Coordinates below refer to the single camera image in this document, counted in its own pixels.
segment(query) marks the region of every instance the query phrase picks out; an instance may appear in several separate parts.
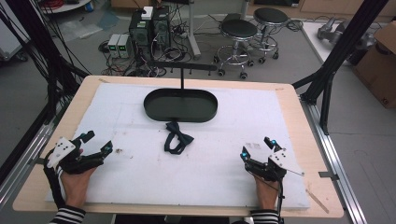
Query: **cardboard box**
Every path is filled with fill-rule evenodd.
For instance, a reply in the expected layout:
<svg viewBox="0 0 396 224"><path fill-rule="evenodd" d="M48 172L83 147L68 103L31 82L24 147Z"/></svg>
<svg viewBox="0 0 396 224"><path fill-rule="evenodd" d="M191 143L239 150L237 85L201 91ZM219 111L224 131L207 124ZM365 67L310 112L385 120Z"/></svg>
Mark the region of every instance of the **cardboard box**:
<svg viewBox="0 0 396 224"><path fill-rule="evenodd" d="M386 108L396 108L396 21L375 33L377 43L354 73Z"/></svg>
<svg viewBox="0 0 396 224"><path fill-rule="evenodd" d="M150 0L111 0L112 7L143 8L150 6Z"/></svg>

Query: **stool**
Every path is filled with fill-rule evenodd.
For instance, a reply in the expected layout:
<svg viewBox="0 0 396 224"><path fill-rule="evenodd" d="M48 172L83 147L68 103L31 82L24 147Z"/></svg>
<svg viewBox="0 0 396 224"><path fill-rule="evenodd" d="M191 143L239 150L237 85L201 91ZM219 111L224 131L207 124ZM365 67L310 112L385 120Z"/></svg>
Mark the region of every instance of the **stool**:
<svg viewBox="0 0 396 224"><path fill-rule="evenodd" d="M253 66L254 62L250 59L248 52L239 47L240 42L249 41L257 34L257 28L255 25L248 21L243 20L228 20L221 24L220 32L222 35L230 37L233 40L233 45L227 45L219 48L218 52L214 57L214 62L221 62L219 67L219 76L224 76L225 71L222 68L223 65L241 65L242 72L240 77L245 79L248 74L245 72L244 64Z"/></svg>
<svg viewBox="0 0 396 224"><path fill-rule="evenodd" d="M259 63L265 63L267 52L271 50L275 51L273 59L278 59L279 47L271 35L274 30L276 31L278 27L283 26L288 21L288 16L278 9L262 7L254 11L253 18L258 24L262 25L262 31L256 34L254 43L250 43L253 48L264 51L264 56L259 59Z"/></svg>

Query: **gray floor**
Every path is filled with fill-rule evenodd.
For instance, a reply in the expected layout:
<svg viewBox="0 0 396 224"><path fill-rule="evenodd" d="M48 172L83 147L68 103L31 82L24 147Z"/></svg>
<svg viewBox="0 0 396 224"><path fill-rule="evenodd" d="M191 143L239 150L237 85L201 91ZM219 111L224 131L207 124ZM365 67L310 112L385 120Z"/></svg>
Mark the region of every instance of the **gray floor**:
<svg viewBox="0 0 396 224"><path fill-rule="evenodd" d="M79 21L83 24L96 24L106 14L103 8L93 13L74 10L57 16L59 22ZM196 19L201 24L210 18ZM101 74L106 69L106 60L97 50L100 43L108 40L111 34L127 32L129 21L115 20L115 26L101 31L87 39L75 39L67 46L93 74ZM217 27L213 21L203 27ZM216 29L201 29L200 32L217 32ZM231 41L223 36L197 35L197 42L203 54L194 63L212 63L217 48ZM279 59L269 58L265 64L255 63L247 68L248 78L243 81L293 83L316 72L321 62L310 47L302 32L283 29L276 35L281 45ZM259 53L251 52L256 59ZM227 66L226 75L193 71L186 78L240 80L240 69ZM178 78L179 73L168 73L164 77ZM21 140L35 117L46 103L46 82L38 74L31 61L12 61L0 67L0 142L2 153L0 164ZM297 90L303 93L306 87ZM355 191L361 209L368 223L396 223L396 110L384 108L352 73L350 66L342 66L337 72L332 89L332 102L329 116L329 131L335 148L344 165L348 179ZM12 201L20 186L0 211L0 223L45 223L52 213L25 213L12 209ZM111 215L88 214L84 223L110 223ZM348 216L340 219L286 218L287 223L350 223Z"/></svg>

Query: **black tray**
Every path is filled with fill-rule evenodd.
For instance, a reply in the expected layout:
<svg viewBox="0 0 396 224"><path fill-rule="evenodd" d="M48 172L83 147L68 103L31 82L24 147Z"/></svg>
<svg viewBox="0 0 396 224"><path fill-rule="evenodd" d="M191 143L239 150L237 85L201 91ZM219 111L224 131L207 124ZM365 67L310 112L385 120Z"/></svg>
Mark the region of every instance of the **black tray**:
<svg viewBox="0 0 396 224"><path fill-rule="evenodd" d="M158 121L206 122L218 111L218 99L208 91L158 89L144 101L146 114Z"/></svg>

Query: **striped cuff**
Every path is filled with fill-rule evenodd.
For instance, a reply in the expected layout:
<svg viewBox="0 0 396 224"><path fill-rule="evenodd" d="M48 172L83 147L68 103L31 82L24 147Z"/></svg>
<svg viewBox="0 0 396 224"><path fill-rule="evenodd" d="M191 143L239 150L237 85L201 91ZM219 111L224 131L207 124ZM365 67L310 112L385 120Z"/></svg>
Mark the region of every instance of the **striped cuff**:
<svg viewBox="0 0 396 224"><path fill-rule="evenodd" d="M254 210L250 212L253 217L254 224L264 223L264 224L278 224L279 214L275 210L262 209Z"/></svg>
<svg viewBox="0 0 396 224"><path fill-rule="evenodd" d="M80 224L84 217L84 210L66 205L59 208L55 218L49 224Z"/></svg>

